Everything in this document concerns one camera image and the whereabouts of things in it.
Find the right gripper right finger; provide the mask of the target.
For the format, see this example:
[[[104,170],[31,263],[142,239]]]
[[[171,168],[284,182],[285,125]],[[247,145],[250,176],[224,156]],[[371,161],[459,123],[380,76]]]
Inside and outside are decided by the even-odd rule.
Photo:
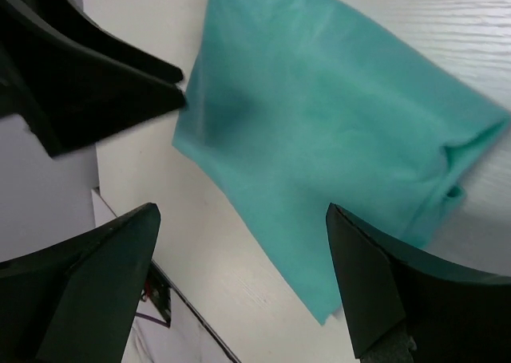
[[[335,204],[326,223],[358,360],[509,361],[509,277],[434,256]]]

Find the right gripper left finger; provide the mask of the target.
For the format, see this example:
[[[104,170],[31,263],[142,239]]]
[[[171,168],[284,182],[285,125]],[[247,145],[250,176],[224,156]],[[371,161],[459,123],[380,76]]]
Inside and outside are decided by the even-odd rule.
[[[146,203],[1,264],[3,362],[119,362],[152,260],[160,212]]]

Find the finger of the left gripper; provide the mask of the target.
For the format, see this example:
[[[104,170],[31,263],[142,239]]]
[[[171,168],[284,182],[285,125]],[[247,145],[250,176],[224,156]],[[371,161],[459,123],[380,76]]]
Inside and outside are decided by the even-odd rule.
[[[1,115],[18,115],[52,156],[182,109],[167,83],[75,45],[1,48]]]
[[[1,0],[1,68],[28,88],[174,88],[184,79],[72,0]]]

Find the teal t shirt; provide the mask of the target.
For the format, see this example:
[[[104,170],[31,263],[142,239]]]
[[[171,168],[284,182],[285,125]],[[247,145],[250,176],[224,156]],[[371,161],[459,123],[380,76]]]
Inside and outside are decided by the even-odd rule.
[[[173,146],[314,318],[342,303],[335,203],[424,247],[509,114],[339,0],[208,0]]]

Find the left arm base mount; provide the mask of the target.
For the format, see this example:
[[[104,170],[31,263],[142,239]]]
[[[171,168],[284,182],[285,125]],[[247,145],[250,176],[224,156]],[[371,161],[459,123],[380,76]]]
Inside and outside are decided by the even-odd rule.
[[[150,263],[141,298],[156,307],[162,317],[160,323],[169,328],[172,321],[171,282],[154,261]]]

